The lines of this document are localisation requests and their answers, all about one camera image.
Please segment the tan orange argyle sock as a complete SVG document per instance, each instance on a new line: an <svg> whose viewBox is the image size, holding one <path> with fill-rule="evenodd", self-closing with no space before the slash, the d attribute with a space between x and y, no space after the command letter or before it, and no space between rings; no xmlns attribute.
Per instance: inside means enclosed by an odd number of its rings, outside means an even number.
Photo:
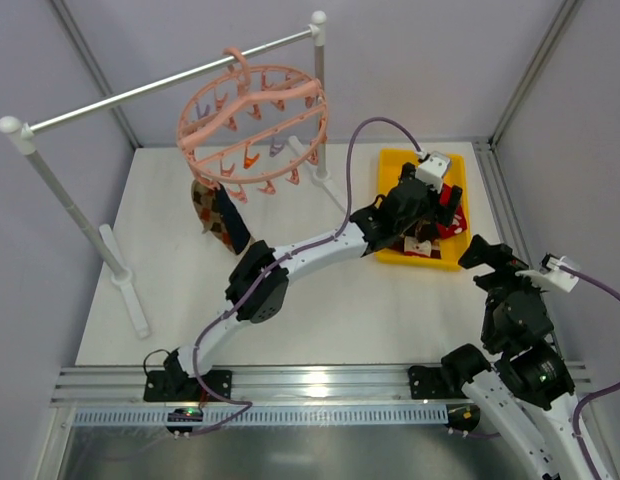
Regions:
<svg viewBox="0 0 620 480"><path fill-rule="evenodd" d="M203 233L211 233L232 254L237 254L231 236L222 219L217 195L220 190L209 188L194 180L191 184L191 200L196 215L202 224Z"/></svg>

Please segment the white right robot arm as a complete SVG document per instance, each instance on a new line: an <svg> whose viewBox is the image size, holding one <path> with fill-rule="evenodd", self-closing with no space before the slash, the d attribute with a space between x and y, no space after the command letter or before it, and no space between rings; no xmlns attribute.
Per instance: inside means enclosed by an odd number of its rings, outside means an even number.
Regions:
<svg viewBox="0 0 620 480"><path fill-rule="evenodd" d="M464 269L491 267L475 277L486 292L483 346L463 345L441 360L451 389L471 399L523 461L534 479L608 479L611 474L581 414L592 401L620 390L620 381L584 397L561 355L548 343L554 330L542 295L571 292L586 281L620 302L611 287L548 254L539 270L506 244L476 235L458 261Z"/></svg>

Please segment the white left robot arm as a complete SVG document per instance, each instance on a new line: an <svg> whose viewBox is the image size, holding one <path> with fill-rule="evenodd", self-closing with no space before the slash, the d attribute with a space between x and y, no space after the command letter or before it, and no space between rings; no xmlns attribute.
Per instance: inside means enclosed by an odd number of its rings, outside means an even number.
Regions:
<svg viewBox="0 0 620 480"><path fill-rule="evenodd" d="M240 328L269 320L281 310L288 288L327 266L358 259L392 246L422 221L451 225L463 189L453 186L445 204L446 156L431 154L417 164L402 165L398 183L372 204L349 210L339 228L306 241L273 248L252 244L229 277L225 303L218 317L191 345L171 352L153 382L169 399L182 398L213 363L220 347Z"/></svg>

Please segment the navy santa sock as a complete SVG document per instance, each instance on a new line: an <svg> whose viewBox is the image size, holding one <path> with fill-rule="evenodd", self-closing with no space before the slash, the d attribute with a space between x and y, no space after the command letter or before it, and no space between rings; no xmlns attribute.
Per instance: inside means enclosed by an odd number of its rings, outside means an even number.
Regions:
<svg viewBox="0 0 620 480"><path fill-rule="evenodd" d="M419 241L416 237L406 236L403 243L403 254L439 260L441 258L441 248L437 239Z"/></svg>

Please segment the brown argyle sock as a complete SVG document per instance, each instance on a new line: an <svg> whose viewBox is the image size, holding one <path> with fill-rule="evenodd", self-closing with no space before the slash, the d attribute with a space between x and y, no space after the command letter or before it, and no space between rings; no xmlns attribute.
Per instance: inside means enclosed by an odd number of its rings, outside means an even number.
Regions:
<svg viewBox="0 0 620 480"><path fill-rule="evenodd" d="M438 240L440 233L437 224L427 221L418 222L414 227L414 237L418 243Z"/></svg>

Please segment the pink round clip hanger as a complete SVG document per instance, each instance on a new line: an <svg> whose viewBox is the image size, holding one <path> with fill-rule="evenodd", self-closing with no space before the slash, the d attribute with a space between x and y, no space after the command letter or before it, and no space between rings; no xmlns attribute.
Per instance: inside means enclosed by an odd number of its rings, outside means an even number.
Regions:
<svg viewBox="0 0 620 480"><path fill-rule="evenodd" d="M303 165L324 164L329 108L318 77L224 52L226 73L188 101L176 144L197 182L244 203L249 187L273 195L277 180L296 185Z"/></svg>

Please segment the red sock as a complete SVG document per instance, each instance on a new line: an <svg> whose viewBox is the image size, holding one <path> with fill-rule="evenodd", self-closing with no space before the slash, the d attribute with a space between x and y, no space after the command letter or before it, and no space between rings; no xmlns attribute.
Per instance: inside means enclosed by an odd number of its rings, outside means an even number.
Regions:
<svg viewBox="0 0 620 480"><path fill-rule="evenodd" d="M437 222L437 207L435 209L434 223L437 224L438 229L439 229L439 233L440 233L439 239L445 240L445 239L454 237L456 235L459 235L465 232L468 228L468 223L467 223L467 219L466 219L466 216L463 210L462 200L461 200L461 205L459 206L455 214L453 223L450 227L448 228L443 227Z"/></svg>

